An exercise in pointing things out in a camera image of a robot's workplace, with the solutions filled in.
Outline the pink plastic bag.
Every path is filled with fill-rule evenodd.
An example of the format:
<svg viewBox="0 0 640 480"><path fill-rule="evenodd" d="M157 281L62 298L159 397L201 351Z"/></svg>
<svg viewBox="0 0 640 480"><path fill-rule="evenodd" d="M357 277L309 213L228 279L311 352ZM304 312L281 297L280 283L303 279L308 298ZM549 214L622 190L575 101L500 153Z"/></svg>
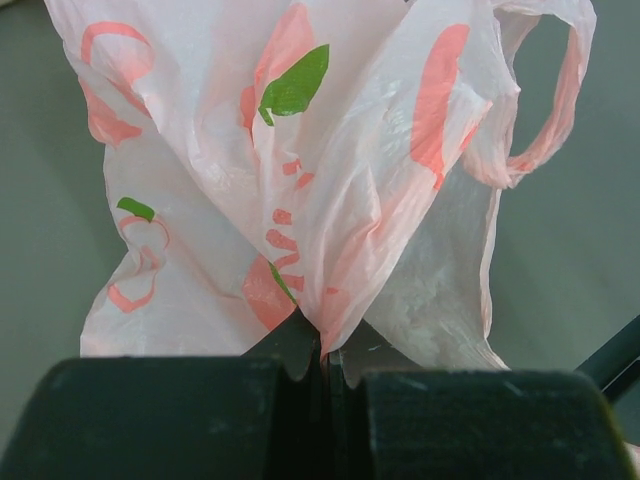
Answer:
<svg viewBox="0 0 640 480"><path fill-rule="evenodd" d="M50 1L127 253L84 356L241 355L300 311L499 369L501 193L575 118L588 1Z"/></svg>

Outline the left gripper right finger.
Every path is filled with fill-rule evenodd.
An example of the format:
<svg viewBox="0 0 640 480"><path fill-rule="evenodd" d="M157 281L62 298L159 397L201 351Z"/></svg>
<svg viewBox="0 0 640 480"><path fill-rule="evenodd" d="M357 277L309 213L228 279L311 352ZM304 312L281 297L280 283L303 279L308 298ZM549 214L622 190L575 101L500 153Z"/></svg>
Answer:
<svg viewBox="0 0 640 480"><path fill-rule="evenodd" d="M573 372L423 369L370 325L328 358L339 479L633 479L613 407Z"/></svg>

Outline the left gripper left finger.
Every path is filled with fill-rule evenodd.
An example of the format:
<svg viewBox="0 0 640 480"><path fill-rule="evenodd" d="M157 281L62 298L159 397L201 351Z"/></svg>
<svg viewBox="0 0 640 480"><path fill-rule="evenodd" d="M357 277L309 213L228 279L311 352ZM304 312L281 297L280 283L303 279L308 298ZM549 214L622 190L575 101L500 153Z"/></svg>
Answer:
<svg viewBox="0 0 640 480"><path fill-rule="evenodd" d="M78 358L40 381L5 479L312 479L319 336L291 314L246 354Z"/></svg>

